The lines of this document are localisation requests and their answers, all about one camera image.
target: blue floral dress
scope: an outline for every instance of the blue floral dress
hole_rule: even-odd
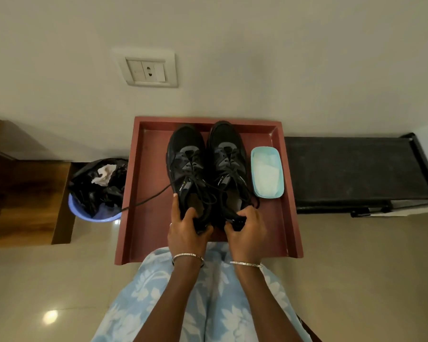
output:
[[[188,299],[180,342],[258,342],[249,303],[229,264],[228,244],[209,242],[204,259]],[[92,342],[132,342],[160,299],[172,271],[168,247],[149,254],[109,308]],[[302,340],[311,341],[279,279],[265,267],[262,271],[271,293]]]

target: shoe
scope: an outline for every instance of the shoe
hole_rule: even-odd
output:
[[[198,234],[210,223],[215,196],[204,180],[204,140],[194,126],[183,125],[172,134],[166,150],[166,170],[174,193],[179,196],[181,219],[189,207],[194,207],[198,218],[194,227]]]
[[[253,205],[241,136],[228,121],[219,121],[211,128],[207,151],[212,164],[210,177],[214,179],[211,184],[219,192],[212,225],[223,229],[225,221],[228,221],[235,231],[240,231],[246,217],[236,213]]]

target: bangle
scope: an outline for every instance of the bangle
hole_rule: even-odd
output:
[[[200,260],[201,260],[201,262],[202,262],[202,264],[201,264],[200,268],[202,268],[202,267],[204,266],[204,259],[203,259],[202,257],[200,257],[199,255],[195,254],[195,253],[179,253],[179,254],[176,254],[176,255],[173,257],[173,266],[174,266],[174,260],[175,260],[177,257],[181,257],[181,256],[191,256],[191,257],[198,258],[198,259],[200,259]]]
[[[263,265],[261,265],[261,264],[252,264],[252,263],[234,262],[234,261],[230,261],[230,264],[238,264],[238,265],[253,266],[254,268],[261,268],[261,267],[263,266]]]

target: person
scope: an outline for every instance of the person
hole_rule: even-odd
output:
[[[213,227],[197,235],[195,209],[181,220],[175,194],[168,247],[146,257],[92,341],[311,341],[278,278],[260,265],[260,213],[248,206],[238,215],[245,226],[235,232],[226,223],[228,243],[208,242]]]

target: switch panel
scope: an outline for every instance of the switch panel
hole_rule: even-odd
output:
[[[124,47],[112,53],[128,85],[177,87],[174,51]]]

